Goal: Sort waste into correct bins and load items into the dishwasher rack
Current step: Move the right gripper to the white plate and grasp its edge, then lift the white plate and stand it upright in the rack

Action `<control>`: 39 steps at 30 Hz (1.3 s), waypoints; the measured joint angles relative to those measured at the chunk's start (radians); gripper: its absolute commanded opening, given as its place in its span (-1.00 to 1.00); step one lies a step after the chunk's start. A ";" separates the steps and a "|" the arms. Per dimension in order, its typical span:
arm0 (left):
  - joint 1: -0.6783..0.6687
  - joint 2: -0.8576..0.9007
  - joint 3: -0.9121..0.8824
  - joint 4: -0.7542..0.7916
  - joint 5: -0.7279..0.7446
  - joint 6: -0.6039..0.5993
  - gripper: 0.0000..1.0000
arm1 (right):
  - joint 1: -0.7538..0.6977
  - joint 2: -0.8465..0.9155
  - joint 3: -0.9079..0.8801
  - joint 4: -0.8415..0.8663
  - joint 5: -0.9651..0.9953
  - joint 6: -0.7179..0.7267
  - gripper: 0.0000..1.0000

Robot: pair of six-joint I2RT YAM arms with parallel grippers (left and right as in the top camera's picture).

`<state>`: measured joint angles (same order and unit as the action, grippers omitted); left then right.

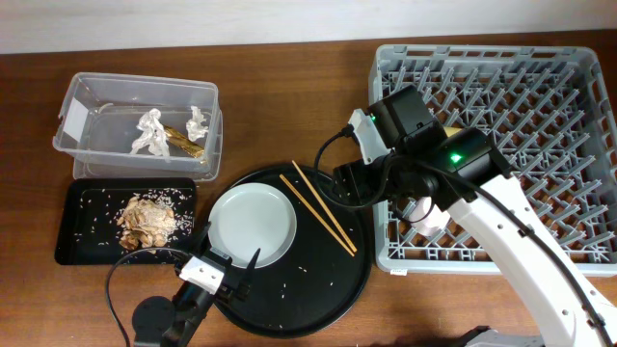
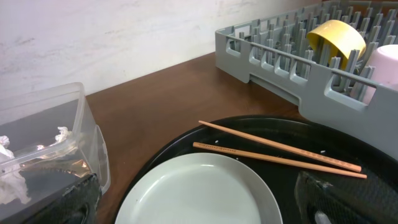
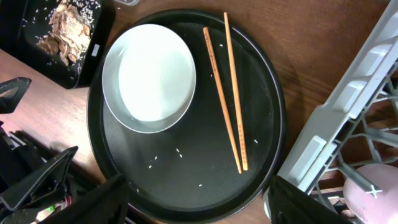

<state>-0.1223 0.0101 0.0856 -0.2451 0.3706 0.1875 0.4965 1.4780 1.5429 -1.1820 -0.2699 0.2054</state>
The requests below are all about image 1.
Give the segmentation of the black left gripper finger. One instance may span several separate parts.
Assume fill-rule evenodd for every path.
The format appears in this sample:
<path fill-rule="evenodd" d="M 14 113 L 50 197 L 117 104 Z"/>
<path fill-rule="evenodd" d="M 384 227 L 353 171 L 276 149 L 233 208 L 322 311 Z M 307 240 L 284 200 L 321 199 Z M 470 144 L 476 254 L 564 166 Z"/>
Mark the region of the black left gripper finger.
<path fill-rule="evenodd" d="M 255 271 L 255 266 L 258 261 L 259 254 L 260 254 L 260 249 L 257 249 L 253 257 L 251 258 L 250 262 L 248 263 L 242 277 L 240 278 L 239 285 L 238 285 L 238 299 L 240 301 L 246 301 L 251 292 L 253 274 Z"/>
<path fill-rule="evenodd" d="M 189 237 L 186 244 L 186 251 L 189 254 L 202 256 L 207 251 L 208 231 L 210 230 L 211 223 L 206 223 L 200 231 L 194 231 Z"/>

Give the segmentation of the food scraps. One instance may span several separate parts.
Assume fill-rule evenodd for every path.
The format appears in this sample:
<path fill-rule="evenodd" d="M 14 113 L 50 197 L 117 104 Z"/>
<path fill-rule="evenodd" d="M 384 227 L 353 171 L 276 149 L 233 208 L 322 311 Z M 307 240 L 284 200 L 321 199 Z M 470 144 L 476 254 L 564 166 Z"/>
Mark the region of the food scraps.
<path fill-rule="evenodd" d="M 189 188 L 89 189 L 79 198 L 71 240 L 120 254 L 171 246 L 192 233 L 194 202 Z"/>

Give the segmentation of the white round plate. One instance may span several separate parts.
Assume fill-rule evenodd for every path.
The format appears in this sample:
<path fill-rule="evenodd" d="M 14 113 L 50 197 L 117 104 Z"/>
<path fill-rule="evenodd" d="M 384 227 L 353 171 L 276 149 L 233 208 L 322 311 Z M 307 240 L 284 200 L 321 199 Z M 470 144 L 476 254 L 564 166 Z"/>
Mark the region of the white round plate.
<path fill-rule="evenodd" d="M 208 222 L 211 246 L 229 255 L 237 268 L 247 267 L 253 258 L 256 268 L 277 262 L 290 249 L 297 229 L 289 198 L 264 183 L 240 184 L 223 193 Z"/>

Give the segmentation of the pink plastic cup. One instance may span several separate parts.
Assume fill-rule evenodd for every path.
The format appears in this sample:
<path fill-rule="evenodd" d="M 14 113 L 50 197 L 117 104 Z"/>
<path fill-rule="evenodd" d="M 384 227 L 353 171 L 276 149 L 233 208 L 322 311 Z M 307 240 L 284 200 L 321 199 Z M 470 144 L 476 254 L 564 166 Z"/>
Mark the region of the pink plastic cup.
<path fill-rule="evenodd" d="M 447 226 L 450 215 L 441 211 L 430 198 L 421 198 L 407 217 L 412 227 L 422 236 L 432 237 Z"/>

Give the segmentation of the yellow bowl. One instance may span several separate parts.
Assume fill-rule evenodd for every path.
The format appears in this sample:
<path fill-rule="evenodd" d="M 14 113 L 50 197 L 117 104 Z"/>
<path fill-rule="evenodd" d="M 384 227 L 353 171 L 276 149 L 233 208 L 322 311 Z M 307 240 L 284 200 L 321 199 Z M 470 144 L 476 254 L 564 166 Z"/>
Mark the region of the yellow bowl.
<path fill-rule="evenodd" d="M 443 130 L 445 131 L 445 134 L 447 137 L 452 137 L 454 135 L 456 135 L 457 133 L 462 131 L 462 128 L 455 128 L 455 127 L 444 127 Z"/>

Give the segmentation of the white napkin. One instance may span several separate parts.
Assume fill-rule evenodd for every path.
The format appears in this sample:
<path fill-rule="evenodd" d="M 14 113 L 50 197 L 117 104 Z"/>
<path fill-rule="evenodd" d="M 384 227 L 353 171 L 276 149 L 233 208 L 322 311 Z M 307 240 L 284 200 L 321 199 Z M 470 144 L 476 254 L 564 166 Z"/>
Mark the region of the white napkin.
<path fill-rule="evenodd" d="M 139 138 L 131 145 L 131 154 L 136 154 L 146 147 L 155 156 L 169 157 L 168 136 L 163 124 L 160 122 L 161 112 L 153 108 L 143 114 L 137 124 L 137 129 L 142 131 Z"/>
<path fill-rule="evenodd" d="M 201 109 L 197 106 L 190 107 L 192 118 L 186 122 L 186 130 L 188 139 L 191 142 L 196 142 L 198 139 L 204 138 L 209 132 L 209 127 L 205 125 L 205 117 Z"/>

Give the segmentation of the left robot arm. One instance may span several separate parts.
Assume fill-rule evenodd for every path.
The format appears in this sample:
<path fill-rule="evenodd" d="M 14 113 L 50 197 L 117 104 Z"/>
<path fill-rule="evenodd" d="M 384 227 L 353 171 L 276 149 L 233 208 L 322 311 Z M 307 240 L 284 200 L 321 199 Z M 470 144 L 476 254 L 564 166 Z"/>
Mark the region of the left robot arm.
<path fill-rule="evenodd" d="M 189 250 L 175 250 L 174 270 L 183 280 L 171 298 L 149 297 L 132 315 L 135 346 L 186 346 L 208 311 L 249 296 L 260 251 L 246 268 L 232 265 L 232 257 L 209 245 L 205 232 L 194 237 Z"/>

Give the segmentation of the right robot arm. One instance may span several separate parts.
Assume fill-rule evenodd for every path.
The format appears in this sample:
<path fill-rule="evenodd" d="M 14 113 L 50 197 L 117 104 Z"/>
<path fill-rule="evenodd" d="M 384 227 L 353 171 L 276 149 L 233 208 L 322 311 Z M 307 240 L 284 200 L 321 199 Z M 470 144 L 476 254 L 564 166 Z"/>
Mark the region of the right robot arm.
<path fill-rule="evenodd" d="M 531 313 L 547 346 L 613 346 L 616 307 L 550 235 L 495 142 L 476 128 L 452 136 L 407 87 L 353 112 L 341 136 L 362 159 L 335 168 L 349 209 L 430 199 L 469 232 Z"/>

